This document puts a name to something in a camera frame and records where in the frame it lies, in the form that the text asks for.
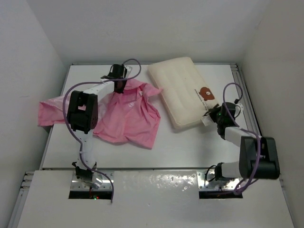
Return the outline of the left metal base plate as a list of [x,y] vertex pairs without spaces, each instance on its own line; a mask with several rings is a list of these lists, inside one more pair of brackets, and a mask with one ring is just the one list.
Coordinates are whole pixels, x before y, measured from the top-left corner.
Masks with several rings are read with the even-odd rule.
[[111,191],[113,189],[113,183],[113,176],[110,176],[109,180],[101,174],[94,174],[92,180],[87,180],[74,174],[71,180],[70,190],[89,191],[91,188],[94,191]]

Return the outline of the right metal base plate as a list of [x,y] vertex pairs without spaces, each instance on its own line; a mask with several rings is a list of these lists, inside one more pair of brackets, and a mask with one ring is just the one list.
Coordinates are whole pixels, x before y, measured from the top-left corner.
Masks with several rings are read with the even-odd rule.
[[230,180],[211,180],[215,177],[214,170],[210,170],[205,177],[207,170],[197,171],[197,183],[199,191],[233,191],[240,182],[239,178]]

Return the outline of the metal base plate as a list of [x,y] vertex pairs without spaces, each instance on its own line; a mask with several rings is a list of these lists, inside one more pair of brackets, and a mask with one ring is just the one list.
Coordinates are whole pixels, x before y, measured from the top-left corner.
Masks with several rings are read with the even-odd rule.
[[240,182],[239,178],[230,180],[211,180],[215,177],[214,170],[210,170],[205,177],[207,170],[197,171],[197,183],[199,191],[233,191]]
[[92,180],[87,180],[74,174],[71,180],[70,190],[89,191],[91,188],[94,191],[111,191],[113,189],[113,183],[113,176],[110,176],[109,180],[101,174],[94,174]]

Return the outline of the right aluminium frame rail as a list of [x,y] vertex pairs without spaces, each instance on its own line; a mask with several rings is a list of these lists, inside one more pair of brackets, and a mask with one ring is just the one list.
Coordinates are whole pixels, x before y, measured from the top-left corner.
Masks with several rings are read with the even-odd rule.
[[247,128],[248,130],[254,131],[255,133],[261,135],[261,131],[256,119],[254,108],[250,100],[250,96],[247,90],[247,86],[243,74],[237,64],[230,64],[230,68],[234,78],[234,82],[239,84],[243,91],[243,98],[241,99],[241,103],[244,107],[243,115],[245,118]]

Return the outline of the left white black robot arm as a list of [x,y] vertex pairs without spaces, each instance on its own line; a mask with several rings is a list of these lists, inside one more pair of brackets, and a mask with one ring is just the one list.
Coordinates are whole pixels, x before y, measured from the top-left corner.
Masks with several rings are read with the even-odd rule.
[[80,152],[73,166],[76,169],[76,177],[87,185],[94,183],[96,175],[93,130],[103,116],[98,102],[113,92],[123,93],[126,78],[131,70],[127,65],[114,64],[108,75],[101,77],[100,83],[84,91],[71,92],[66,117],[73,134],[80,141]]

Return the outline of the left aluminium frame rail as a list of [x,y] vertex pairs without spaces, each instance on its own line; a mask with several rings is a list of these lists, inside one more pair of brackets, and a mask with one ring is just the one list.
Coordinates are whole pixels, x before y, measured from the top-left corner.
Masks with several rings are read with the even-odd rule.
[[13,212],[11,214],[10,220],[9,220],[9,224],[8,224],[8,228],[17,228],[18,224],[19,224],[19,220],[27,199],[27,195],[29,192],[29,188],[32,182],[34,176],[34,172],[33,171],[28,171],[25,172],[24,176],[23,176],[23,180],[19,189],[19,194],[17,197],[17,200],[15,202],[15,206],[13,208]]

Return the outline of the pink satin pillowcase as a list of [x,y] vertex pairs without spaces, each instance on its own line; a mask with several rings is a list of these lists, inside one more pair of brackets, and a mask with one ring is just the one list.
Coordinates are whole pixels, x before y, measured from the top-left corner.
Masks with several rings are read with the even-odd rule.
[[161,116],[149,101],[161,90],[131,79],[122,94],[110,93],[98,102],[98,123],[94,136],[110,143],[132,142],[152,149]]

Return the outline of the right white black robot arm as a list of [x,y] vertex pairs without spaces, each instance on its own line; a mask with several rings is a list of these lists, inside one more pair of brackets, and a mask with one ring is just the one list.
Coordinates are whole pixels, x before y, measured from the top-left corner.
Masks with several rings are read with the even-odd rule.
[[211,120],[217,124],[218,135],[239,148],[238,161],[215,165],[214,180],[278,179],[280,167],[274,138],[262,137],[238,127],[235,112],[236,105],[229,102],[216,105],[208,112]]

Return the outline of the cream pillow with bear print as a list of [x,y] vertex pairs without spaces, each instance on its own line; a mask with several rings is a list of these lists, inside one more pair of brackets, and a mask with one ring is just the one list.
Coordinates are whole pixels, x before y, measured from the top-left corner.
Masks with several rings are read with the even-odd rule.
[[213,123],[209,110],[218,106],[210,87],[189,57],[148,65],[150,79],[161,90],[164,107],[175,129]]

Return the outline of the aluminium frame rail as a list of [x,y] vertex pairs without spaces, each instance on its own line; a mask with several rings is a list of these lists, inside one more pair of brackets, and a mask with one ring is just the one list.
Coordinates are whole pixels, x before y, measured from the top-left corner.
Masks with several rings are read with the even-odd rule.
[[244,107],[243,115],[245,118],[247,128],[248,130],[254,131],[255,133],[261,135],[261,131],[256,119],[254,108],[250,100],[250,96],[247,90],[247,86],[243,74],[237,64],[230,64],[230,68],[234,78],[234,82],[239,84],[243,91],[243,98],[241,99],[241,103]]
[[29,188],[32,182],[34,176],[34,172],[33,171],[28,171],[25,172],[24,176],[23,176],[23,180],[19,189],[19,194],[17,197],[17,200],[15,202],[15,206],[13,208],[13,212],[11,214],[10,220],[9,220],[9,224],[8,224],[8,228],[17,228],[18,224],[19,224],[19,220],[27,199],[27,195],[29,192]]

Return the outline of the white foam front board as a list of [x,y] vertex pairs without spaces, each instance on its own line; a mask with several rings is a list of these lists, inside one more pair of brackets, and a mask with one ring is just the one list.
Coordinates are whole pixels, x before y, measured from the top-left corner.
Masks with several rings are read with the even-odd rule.
[[291,228],[279,181],[200,199],[194,171],[116,171],[114,198],[70,199],[72,171],[36,171],[20,228]]

